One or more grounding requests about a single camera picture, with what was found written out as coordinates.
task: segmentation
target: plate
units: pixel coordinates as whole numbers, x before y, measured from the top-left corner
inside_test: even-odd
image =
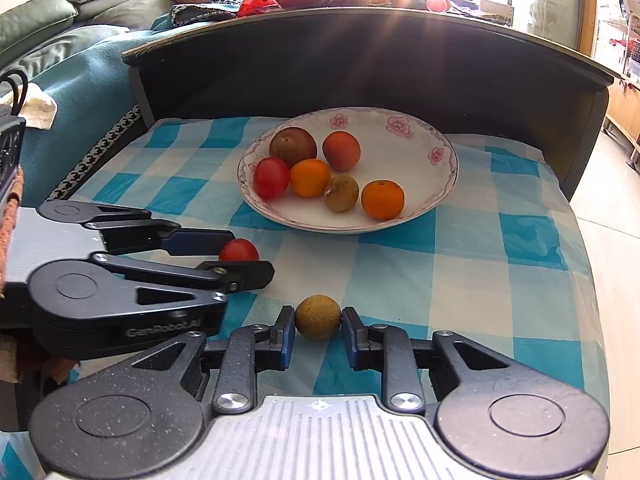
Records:
[[[267,202],[254,190],[253,175],[258,162],[269,156],[271,138],[284,128],[296,126],[308,131],[318,144],[337,130],[358,139],[362,156],[350,171],[360,191],[373,180],[392,180],[404,190],[404,209],[399,216],[376,221],[362,209],[360,200],[353,209],[335,213],[324,198],[301,198],[291,186],[284,195]],[[436,207],[453,188],[458,175],[458,158],[451,143],[429,124],[400,112],[381,108],[331,108],[302,115],[276,126],[260,136],[244,152],[238,165],[238,186],[252,209],[295,229],[331,234],[358,234],[378,231],[413,220]]]

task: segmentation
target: red tomato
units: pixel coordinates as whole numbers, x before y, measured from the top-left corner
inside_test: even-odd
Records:
[[[449,0],[427,0],[427,9],[431,12],[447,12],[450,7]]]
[[[265,200],[281,196],[289,185],[289,167],[279,158],[269,156],[258,162],[254,171],[255,192]]]
[[[220,262],[256,262],[260,259],[258,249],[244,238],[236,238],[228,242],[220,251]]]

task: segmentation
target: floor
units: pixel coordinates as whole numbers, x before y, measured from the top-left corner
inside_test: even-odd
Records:
[[[626,164],[630,153],[622,134],[601,133],[571,200],[593,268],[609,371],[606,480],[640,472],[640,174]]]

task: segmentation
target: dark wooden headboard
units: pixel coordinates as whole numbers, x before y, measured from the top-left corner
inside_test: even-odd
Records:
[[[276,12],[188,30],[124,53],[143,117],[295,117],[371,106],[444,134],[542,150],[571,198],[613,72],[516,30],[420,10]]]

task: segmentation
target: screw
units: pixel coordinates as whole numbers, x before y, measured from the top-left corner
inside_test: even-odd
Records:
[[[415,394],[395,394],[391,397],[391,403],[398,409],[407,412],[415,410],[422,405],[422,399]]]
[[[230,394],[222,394],[216,399],[216,404],[225,410],[239,410],[249,403],[247,396],[232,392]]]

